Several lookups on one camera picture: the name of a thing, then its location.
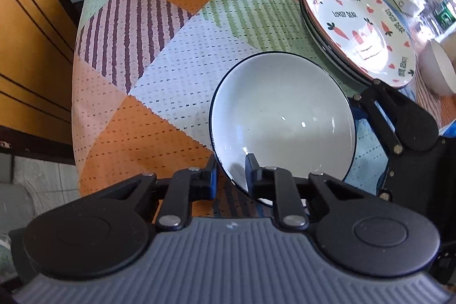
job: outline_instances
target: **gray ribbed panel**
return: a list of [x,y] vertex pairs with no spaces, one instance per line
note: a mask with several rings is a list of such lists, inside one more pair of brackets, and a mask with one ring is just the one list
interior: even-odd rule
[[117,274],[89,282],[40,274],[15,299],[21,304],[440,304],[450,294],[421,273],[380,281],[340,271],[305,235],[279,231],[267,218],[194,218],[184,230],[159,234],[140,260]]

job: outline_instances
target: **patterned tablecloth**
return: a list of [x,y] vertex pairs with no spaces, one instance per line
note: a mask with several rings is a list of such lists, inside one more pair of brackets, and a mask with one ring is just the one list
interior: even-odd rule
[[[426,38],[409,25],[414,48]],[[85,0],[73,71],[72,129],[82,195],[145,171],[170,177],[204,166],[211,154],[210,102],[217,84],[251,54],[281,50],[328,71],[348,96],[363,87],[336,70],[303,25],[298,0]],[[419,69],[403,90],[439,127],[456,117],[456,101],[439,99]],[[375,192],[387,158],[366,121],[346,181]],[[230,182],[196,215],[269,215]]]

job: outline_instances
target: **white bowl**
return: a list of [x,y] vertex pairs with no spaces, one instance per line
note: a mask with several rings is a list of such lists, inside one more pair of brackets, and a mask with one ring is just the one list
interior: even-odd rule
[[425,84],[441,96],[456,94],[456,73],[442,46],[427,42],[420,54],[420,73]]
[[342,89],[318,65],[286,52],[247,57],[225,75],[211,103],[209,131],[223,171],[244,191],[251,152],[260,166],[342,180],[356,147]]

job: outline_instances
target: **plate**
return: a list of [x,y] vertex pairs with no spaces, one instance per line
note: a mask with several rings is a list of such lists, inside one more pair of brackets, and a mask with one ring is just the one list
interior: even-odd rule
[[315,44],[323,52],[326,58],[330,60],[330,62],[338,70],[340,70],[349,78],[353,79],[356,83],[370,85],[370,82],[366,78],[356,73],[356,71],[349,67],[345,61],[343,61],[339,56],[337,56],[337,52],[320,36],[316,29],[316,26],[310,20],[309,14],[307,13],[307,10],[304,6],[303,0],[299,0],[299,6],[301,9],[302,18],[304,19],[304,25],[307,27],[307,30],[309,31],[309,34],[311,35]]
[[304,0],[324,39],[357,73],[401,88],[413,78],[415,52],[383,0]]
[[245,155],[294,176],[344,179],[356,147],[348,100],[332,77],[297,54],[264,52],[235,65],[218,85],[209,112],[218,163],[247,192]]

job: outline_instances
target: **white plate with carrot pattern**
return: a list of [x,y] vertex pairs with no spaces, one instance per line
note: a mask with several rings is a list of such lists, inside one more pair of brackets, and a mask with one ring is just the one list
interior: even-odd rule
[[318,31],[352,69],[401,88],[413,78],[415,52],[404,25],[383,0],[304,0]]

